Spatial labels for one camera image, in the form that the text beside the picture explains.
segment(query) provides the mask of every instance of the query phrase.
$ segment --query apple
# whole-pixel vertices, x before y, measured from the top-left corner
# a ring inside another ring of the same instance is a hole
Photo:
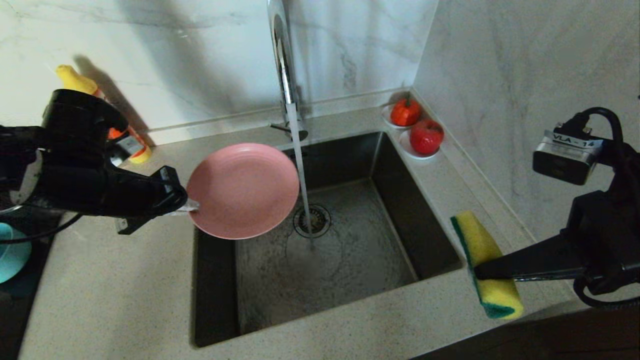
[[[411,128],[409,142],[413,150],[422,155],[433,155],[444,139],[442,126],[431,119],[419,121]]]

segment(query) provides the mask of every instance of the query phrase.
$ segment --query pink plate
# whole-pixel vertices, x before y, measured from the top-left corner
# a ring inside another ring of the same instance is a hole
[[[200,209],[189,215],[212,236],[253,238],[287,217],[299,189],[298,171],[282,151],[239,143],[212,153],[193,171],[187,192]]]

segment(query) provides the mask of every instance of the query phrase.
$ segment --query countertop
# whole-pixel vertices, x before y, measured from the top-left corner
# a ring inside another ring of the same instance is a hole
[[[386,131],[399,149],[399,131],[379,108],[307,121],[315,143]],[[151,174],[177,169],[183,184],[210,152],[239,142],[291,147],[280,131],[262,127],[154,149]],[[464,259],[449,218],[472,210],[504,253],[534,239],[486,179],[448,137],[433,158],[403,160]],[[468,268],[196,348],[193,330],[195,228],[188,217],[158,217],[130,236],[113,219],[83,217],[51,249],[20,352],[21,359],[407,359],[505,324],[486,317]],[[527,315],[573,304],[565,281],[518,283]]]

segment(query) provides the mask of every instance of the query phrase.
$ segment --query chrome faucet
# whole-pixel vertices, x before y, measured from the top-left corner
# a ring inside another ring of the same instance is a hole
[[[284,126],[272,124],[271,127],[291,134],[286,114],[287,109],[284,104],[296,104],[297,107],[298,96],[292,66],[289,26],[287,24],[287,16],[282,0],[267,0],[267,12],[269,14],[269,27],[271,28],[273,56],[275,57],[276,70],[278,71],[278,79],[280,80],[283,106],[282,115],[284,117]],[[305,130],[304,123],[300,119],[299,114],[296,114],[296,117],[298,118],[300,140],[304,140],[308,136],[308,131]]]

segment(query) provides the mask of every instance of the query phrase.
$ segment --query kitchen sink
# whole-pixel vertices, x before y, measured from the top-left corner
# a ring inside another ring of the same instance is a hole
[[[284,152],[294,159],[292,149]],[[386,133],[302,152],[317,237],[308,237],[301,200],[278,227],[256,238],[222,240],[196,229],[196,346],[461,268]]]

